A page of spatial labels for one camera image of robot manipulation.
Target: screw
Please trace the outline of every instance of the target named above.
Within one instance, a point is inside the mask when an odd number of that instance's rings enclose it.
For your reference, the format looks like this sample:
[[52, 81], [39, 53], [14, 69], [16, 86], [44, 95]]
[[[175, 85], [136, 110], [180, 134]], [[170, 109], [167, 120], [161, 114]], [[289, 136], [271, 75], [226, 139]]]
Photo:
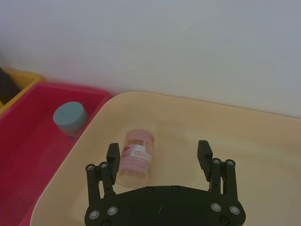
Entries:
[[105, 221], [103, 222], [103, 226], [110, 226], [110, 222], [109, 222], [108, 220], [105, 220]]
[[226, 218], [226, 217], [221, 217], [221, 223], [222, 223], [223, 225], [228, 225], [228, 224], [229, 224], [229, 219]]
[[211, 209], [212, 209], [213, 211], [215, 211], [215, 212], [221, 212], [222, 207], [221, 207], [220, 204], [214, 202], [214, 203], [211, 204]]
[[218, 159], [214, 159], [213, 162], [214, 162], [215, 164], [219, 164], [221, 161], [219, 161]]
[[101, 164], [100, 166], [102, 167], [102, 168], [106, 168], [107, 167], [107, 163], [103, 163], [103, 164]]
[[173, 186], [172, 189], [171, 189], [173, 192], [178, 192], [179, 191], [179, 188], [177, 186]]
[[89, 214], [89, 218], [91, 220], [94, 220], [94, 219], [98, 218], [98, 216], [99, 216], [99, 211], [98, 210], [94, 210], [94, 211], [90, 212], [90, 214]]
[[227, 161], [227, 164], [230, 165], [230, 166], [233, 166], [233, 165], [234, 165], [234, 162], [232, 162], [232, 161]]
[[153, 193], [154, 192], [154, 189], [152, 187], [148, 187], [146, 189], [147, 193]]
[[108, 211], [107, 213], [110, 215], [110, 216], [113, 216], [117, 213], [118, 209], [116, 206], [111, 206], [108, 208]]
[[230, 212], [235, 215], [240, 214], [240, 209], [237, 206], [230, 206], [229, 209], [230, 209]]

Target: white wall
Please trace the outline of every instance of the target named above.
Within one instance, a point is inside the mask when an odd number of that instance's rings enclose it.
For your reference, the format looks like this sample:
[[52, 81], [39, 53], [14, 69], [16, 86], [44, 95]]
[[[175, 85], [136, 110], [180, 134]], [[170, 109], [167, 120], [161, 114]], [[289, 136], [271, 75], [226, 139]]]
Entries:
[[0, 58], [50, 79], [301, 117], [300, 0], [4, 0]]

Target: blue lid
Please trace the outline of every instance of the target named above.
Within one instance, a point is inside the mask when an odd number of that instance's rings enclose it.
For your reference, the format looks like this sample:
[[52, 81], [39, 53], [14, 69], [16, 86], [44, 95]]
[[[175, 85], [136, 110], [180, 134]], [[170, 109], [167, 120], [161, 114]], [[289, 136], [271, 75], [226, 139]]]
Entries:
[[54, 123], [64, 132], [74, 132], [83, 128], [87, 120], [86, 110], [76, 101], [63, 104], [53, 114]]

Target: red plastic bin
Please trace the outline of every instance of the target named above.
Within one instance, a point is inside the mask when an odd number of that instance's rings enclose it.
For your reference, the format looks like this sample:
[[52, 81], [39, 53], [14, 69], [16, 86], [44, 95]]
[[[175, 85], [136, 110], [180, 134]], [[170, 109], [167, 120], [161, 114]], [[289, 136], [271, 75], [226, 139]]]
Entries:
[[55, 110], [78, 101], [87, 126], [109, 99], [98, 89], [38, 83], [0, 116], [0, 226], [29, 225], [35, 202], [75, 144], [54, 124]]

